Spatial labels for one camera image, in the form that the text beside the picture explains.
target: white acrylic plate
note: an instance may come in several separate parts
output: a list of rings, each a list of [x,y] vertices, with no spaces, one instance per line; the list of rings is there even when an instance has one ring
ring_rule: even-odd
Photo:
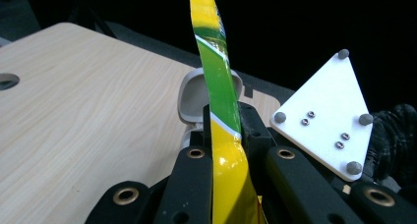
[[[309,111],[316,117],[309,118]],[[283,123],[274,115],[282,112]],[[359,124],[359,117],[369,114],[349,58],[333,55],[302,85],[270,118],[270,125],[345,181],[359,179],[362,172],[352,175],[346,165],[355,161],[364,165],[372,124]],[[301,121],[308,119],[304,126]],[[347,133],[349,140],[341,135]],[[340,141],[344,148],[335,144]]]

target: white triangular plate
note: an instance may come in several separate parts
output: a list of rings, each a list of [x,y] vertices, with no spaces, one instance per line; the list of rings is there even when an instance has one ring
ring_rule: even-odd
[[[308,117],[310,111],[314,118]],[[285,114],[284,122],[276,122],[278,112]],[[372,131],[372,123],[359,123],[363,114],[369,112],[350,60],[339,59],[336,53],[272,114],[270,125],[337,176],[352,182],[361,177],[362,170],[349,172],[347,164],[363,167]],[[303,125],[303,119],[309,125]],[[350,139],[343,139],[342,134]],[[337,147],[338,142],[344,148]]]

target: screw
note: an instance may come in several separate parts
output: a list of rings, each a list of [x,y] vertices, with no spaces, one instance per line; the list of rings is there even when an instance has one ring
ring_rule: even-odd
[[[371,114],[362,114],[360,117],[359,117],[359,123],[362,125],[362,126],[367,126],[367,125],[370,125],[370,124],[372,124],[374,122],[374,117],[371,115]]]
[[[338,52],[337,57],[339,59],[346,59],[347,57],[349,57],[349,51],[347,49],[342,49]]]
[[[340,141],[338,141],[335,145],[337,148],[340,148],[340,149],[344,148],[344,144]]]
[[[316,117],[316,114],[313,111],[309,111],[307,113],[307,116],[309,116],[309,118],[314,118],[314,117]]]
[[[362,172],[362,165],[358,162],[352,161],[346,165],[346,170],[351,175],[358,175]]]
[[[349,139],[350,139],[350,135],[348,135],[347,133],[343,133],[343,134],[341,135],[341,137],[342,137],[344,140],[349,140]]]
[[[308,119],[303,119],[303,120],[301,120],[301,124],[304,125],[304,126],[308,126],[310,124],[310,122],[309,122]]]
[[[277,112],[274,116],[273,116],[273,120],[275,120],[276,123],[283,123],[286,120],[286,115],[282,112]]]

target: light wood table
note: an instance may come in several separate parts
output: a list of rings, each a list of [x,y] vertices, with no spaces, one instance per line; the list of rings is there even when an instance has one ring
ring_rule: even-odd
[[[115,184],[168,176],[186,125],[177,114],[194,68],[71,24],[0,48],[0,223],[84,223]],[[266,125],[279,102],[240,101]]]

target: wooden tabletop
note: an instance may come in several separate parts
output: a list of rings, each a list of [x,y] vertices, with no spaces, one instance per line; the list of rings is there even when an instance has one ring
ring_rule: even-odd
[[[0,90],[0,223],[84,223],[113,185],[168,176],[193,69],[71,24],[1,47],[0,77],[20,82]],[[240,101],[266,125],[279,107],[258,91]]]

